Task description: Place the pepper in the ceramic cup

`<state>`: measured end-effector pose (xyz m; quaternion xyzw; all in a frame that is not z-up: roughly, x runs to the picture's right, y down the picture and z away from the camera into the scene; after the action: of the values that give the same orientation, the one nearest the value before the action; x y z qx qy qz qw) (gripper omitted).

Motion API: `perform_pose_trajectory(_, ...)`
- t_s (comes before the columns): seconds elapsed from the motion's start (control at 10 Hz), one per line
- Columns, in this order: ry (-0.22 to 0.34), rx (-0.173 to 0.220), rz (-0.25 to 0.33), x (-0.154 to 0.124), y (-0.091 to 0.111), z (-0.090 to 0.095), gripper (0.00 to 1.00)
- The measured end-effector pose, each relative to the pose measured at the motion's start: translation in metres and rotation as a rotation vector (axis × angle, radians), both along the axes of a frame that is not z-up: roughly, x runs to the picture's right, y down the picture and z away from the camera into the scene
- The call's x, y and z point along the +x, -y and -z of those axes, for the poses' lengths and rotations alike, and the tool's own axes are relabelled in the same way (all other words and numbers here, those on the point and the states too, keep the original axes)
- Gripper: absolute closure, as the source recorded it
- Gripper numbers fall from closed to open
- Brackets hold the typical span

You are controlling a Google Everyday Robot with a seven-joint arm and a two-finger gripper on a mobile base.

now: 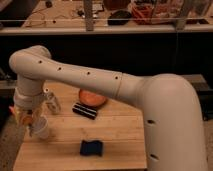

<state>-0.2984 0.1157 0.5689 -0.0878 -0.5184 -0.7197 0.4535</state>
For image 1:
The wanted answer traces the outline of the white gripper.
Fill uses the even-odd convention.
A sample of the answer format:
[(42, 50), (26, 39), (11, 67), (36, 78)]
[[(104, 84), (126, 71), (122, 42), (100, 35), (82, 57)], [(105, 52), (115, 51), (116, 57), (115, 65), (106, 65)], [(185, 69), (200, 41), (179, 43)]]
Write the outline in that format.
[[(15, 117), (16, 123), (22, 123), (22, 115), (27, 111), (35, 110), (40, 107), (44, 101), (44, 93), (40, 92), (36, 95), (23, 95), (18, 89), (14, 93), (14, 106), (10, 107), (10, 111)], [(32, 137), (41, 130), (41, 118), (38, 117), (32, 124), (28, 126), (29, 136)]]

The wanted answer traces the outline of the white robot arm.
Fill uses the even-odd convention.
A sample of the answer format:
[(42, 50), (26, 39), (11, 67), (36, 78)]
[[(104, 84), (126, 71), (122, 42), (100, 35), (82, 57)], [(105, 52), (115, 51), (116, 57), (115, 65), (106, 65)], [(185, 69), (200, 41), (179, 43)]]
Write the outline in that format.
[(17, 74), (17, 107), (38, 108), (47, 80), (101, 94), (142, 111), (148, 171), (208, 171), (201, 106), (185, 78), (142, 77), (63, 64), (52, 60), (49, 50), (40, 45), (14, 52), (9, 66)]

